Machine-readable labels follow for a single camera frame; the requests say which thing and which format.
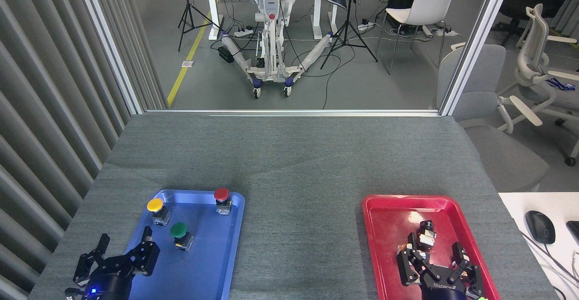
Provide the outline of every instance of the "plastic tray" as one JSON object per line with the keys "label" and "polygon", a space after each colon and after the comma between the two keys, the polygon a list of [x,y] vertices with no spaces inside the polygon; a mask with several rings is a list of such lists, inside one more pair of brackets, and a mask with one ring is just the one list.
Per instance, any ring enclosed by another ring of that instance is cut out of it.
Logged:
{"label": "plastic tray", "polygon": [[419,286],[402,285],[396,255],[397,247],[407,242],[408,234],[423,220],[432,220],[437,233],[430,262],[450,267],[452,244],[459,241],[471,261],[480,265],[484,297],[500,299],[465,216],[453,199],[442,195],[368,195],[362,208],[380,300],[422,298]]}
{"label": "plastic tray", "polygon": [[[245,200],[230,193],[230,215],[215,212],[213,191],[162,190],[159,197],[171,212],[167,226],[156,226],[146,204],[133,233],[128,250],[141,241],[145,226],[153,229],[153,240],[161,249],[153,274],[136,276],[130,300],[203,299],[226,300],[233,274],[239,230],[242,226]],[[194,236],[189,252],[176,249],[170,234],[177,222],[187,224]]]}

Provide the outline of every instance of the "gray office chair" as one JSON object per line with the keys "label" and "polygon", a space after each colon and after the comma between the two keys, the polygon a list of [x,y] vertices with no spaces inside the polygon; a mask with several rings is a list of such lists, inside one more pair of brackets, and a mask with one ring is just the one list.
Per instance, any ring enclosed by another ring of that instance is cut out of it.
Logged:
{"label": "gray office chair", "polygon": [[[565,90],[565,84],[572,83],[579,88],[579,75],[575,71],[548,67],[549,57],[544,51],[547,41],[577,43],[577,40],[550,36],[549,26],[541,15],[541,4],[534,8],[527,7],[526,12],[529,23],[517,43],[517,46],[521,47],[521,51],[517,56],[517,68],[515,70],[517,82],[513,86],[518,86],[523,97],[537,104],[533,107],[533,112],[543,112],[558,117],[555,121],[556,125],[562,125],[565,120],[577,122],[579,121],[577,115],[579,113],[579,91]],[[519,116],[514,118],[513,122],[517,123],[523,119]],[[577,143],[575,143],[569,156],[565,158],[565,164],[574,166],[578,153],[579,139],[577,139]]]}
{"label": "gray office chair", "polygon": [[[452,51],[442,60],[438,71],[437,106],[440,108],[456,69],[461,49]],[[453,117],[463,127],[478,153],[490,180],[498,191],[537,191],[538,184],[549,170],[549,166],[533,151],[519,143],[503,131],[490,125],[472,123],[472,119],[490,117],[499,111],[503,119],[511,119],[497,96],[498,78],[503,68],[505,48],[486,44],[472,70],[469,81],[459,98]],[[515,101],[523,113],[534,124],[540,124],[538,117],[530,112],[522,102]],[[507,131],[513,131],[512,123]]]}

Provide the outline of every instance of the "white chair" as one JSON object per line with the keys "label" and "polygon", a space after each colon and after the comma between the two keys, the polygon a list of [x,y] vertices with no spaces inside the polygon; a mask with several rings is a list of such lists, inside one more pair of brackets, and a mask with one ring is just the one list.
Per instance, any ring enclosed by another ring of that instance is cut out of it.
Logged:
{"label": "white chair", "polygon": [[[576,115],[579,112],[579,91],[565,90],[567,83],[574,83],[579,88],[579,75],[574,71],[547,67],[549,57],[544,52],[548,40],[565,43],[577,43],[577,40],[549,35],[549,26],[541,16],[542,4],[536,5],[533,9],[526,7],[526,10],[529,23],[517,43],[517,46],[521,47],[515,69],[517,82],[499,94],[504,94],[513,86],[518,85],[521,95],[537,104],[532,108],[533,112],[543,112],[558,117],[559,119],[555,121],[556,125],[562,125],[565,120],[579,121],[579,116]],[[562,90],[550,85],[547,81],[550,80],[552,84],[558,85],[554,79],[562,83],[559,86]],[[523,119],[522,116],[516,117],[513,123]],[[571,154],[565,159],[568,166],[575,165],[577,153],[579,153],[579,140]]]}
{"label": "white chair", "polygon": [[[398,32],[396,34],[396,42],[394,43],[394,51],[392,52],[390,69],[388,70],[388,68],[386,68],[386,71],[388,71],[389,75],[391,75],[394,66],[396,46],[398,44],[400,30],[403,24],[415,25],[416,30],[414,31],[414,34],[416,34],[418,31],[418,27],[422,25],[429,25],[442,21],[443,26],[446,26],[446,23],[443,22],[443,19],[446,17],[446,12],[448,11],[448,7],[451,5],[451,1],[452,0],[414,0],[412,7],[409,9],[386,9],[386,14],[390,15],[391,18],[400,23]],[[382,31],[384,29],[385,18],[386,16],[384,16],[384,20],[382,20],[382,30],[380,30],[378,46],[380,46],[380,40],[382,39]],[[442,46],[444,44],[444,36],[446,33],[446,30],[442,31],[442,43],[440,46],[440,54],[438,55],[438,65],[440,65],[440,60],[442,59]]]}

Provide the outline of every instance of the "small black box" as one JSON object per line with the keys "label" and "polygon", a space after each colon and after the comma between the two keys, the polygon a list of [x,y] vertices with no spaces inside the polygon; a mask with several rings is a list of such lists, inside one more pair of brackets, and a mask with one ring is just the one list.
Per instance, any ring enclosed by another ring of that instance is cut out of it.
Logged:
{"label": "small black box", "polygon": [[226,46],[220,46],[219,48],[217,48],[217,51],[219,51],[219,56],[222,57],[223,60],[227,61],[227,63],[233,62],[233,56],[231,55],[231,52],[229,52],[229,49],[227,49]]}

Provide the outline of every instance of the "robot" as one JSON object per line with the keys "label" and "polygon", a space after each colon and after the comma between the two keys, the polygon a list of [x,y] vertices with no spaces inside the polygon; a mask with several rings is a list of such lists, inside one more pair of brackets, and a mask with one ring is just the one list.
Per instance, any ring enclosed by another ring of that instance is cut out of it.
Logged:
{"label": "robot", "polygon": [[[110,238],[103,234],[97,247],[82,254],[73,282],[79,288],[67,288],[66,300],[127,300],[135,275],[151,276],[159,257],[159,246],[151,238],[152,230],[145,226],[141,242],[126,254],[105,258]],[[93,264],[97,267],[91,271]]]}
{"label": "robot", "polygon": [[328,32],[310,51],[299,66],[286,67],[283,61],[284,27],[290,23],[290,15],[295,0],[254,0],[259,12],[255,13],[255,20],[263,22],[261,32],[261,57],[256,67],[251,66],[251,60],[245,59],[234,41],[223,32],[221,42],[233,55],[233,59],[246,74],[252,83],[254,97],[261,96],[261,84],[264,81],[284,83],[284,95],[291,94],[293,83],[312,65],[320,56],[332,37]]}
{"label": "robot", "polygon": [[467,297],[483,300],[480,266],[470,261],[459,242],[452,245],[452,269],[433,265],[430,250],[434,247],[434,238],[436,232],[431,220],[420,222],[420,228],[408,234],[408,243],[400,247],[396,256],[403,286],[419,285],[422,300],[467,300]]}

